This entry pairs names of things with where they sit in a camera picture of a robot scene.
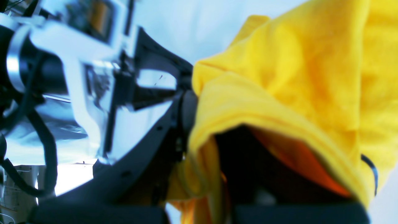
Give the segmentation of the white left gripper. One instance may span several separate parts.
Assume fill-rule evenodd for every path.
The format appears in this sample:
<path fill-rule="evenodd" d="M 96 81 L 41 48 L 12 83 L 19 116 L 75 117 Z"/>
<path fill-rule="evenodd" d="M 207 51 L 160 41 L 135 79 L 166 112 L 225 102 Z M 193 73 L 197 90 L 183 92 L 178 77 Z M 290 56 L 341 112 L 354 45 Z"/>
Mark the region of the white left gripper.
<path fill-rule="evenodd" d="M 6 86 L 50 100 L 41 114 L 56 124 L 61 162 L 75 160 L 69 153 L 106 160 L 118 108 L 139 111 L 192 89 L 193 65 L 142 27 L 133 55 L 124 53 L 133 7 L 133 0 L 75 0 L 54 18 L 6 16 Z M 176 89 L 138 85 L 142 71 L 172 75 Z"/>

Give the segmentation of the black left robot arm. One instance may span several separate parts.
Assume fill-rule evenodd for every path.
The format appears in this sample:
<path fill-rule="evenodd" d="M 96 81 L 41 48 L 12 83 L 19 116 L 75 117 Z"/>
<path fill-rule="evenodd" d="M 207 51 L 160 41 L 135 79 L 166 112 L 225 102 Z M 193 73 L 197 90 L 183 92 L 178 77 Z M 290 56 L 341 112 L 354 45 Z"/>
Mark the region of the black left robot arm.
<path fill-rule="evenodd" d="M 176 105 L 193 126 L 193 66 L 133 23 L 133 0 L 41 0 L 1 13 L 1 131 L 5 158 L 44 165 L 124 157 Z"/>

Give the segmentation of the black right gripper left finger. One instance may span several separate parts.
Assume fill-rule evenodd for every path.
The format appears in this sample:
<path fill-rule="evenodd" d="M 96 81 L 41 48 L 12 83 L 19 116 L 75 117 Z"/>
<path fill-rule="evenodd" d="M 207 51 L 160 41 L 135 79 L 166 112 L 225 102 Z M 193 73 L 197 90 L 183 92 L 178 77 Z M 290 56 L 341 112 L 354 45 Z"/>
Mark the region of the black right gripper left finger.
<path fill-rule="evenodd" d="M 141 141 L 98 177 L 36 207 L 29 224 L 169 224 L 165 201 L 173 167 L 187 152 L 197 96 L 179 92 Z"/>

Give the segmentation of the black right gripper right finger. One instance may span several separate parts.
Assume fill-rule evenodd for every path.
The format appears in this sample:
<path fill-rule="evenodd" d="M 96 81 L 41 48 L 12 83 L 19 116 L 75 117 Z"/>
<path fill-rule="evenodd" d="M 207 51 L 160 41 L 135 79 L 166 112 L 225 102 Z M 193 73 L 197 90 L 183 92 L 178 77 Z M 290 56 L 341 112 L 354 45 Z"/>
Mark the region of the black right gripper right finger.
<path fill-rule="evenodd" d="M 229 224 L 369 224 L 364 207 L 288 168 L 247 127 L 215 136 Z"/>

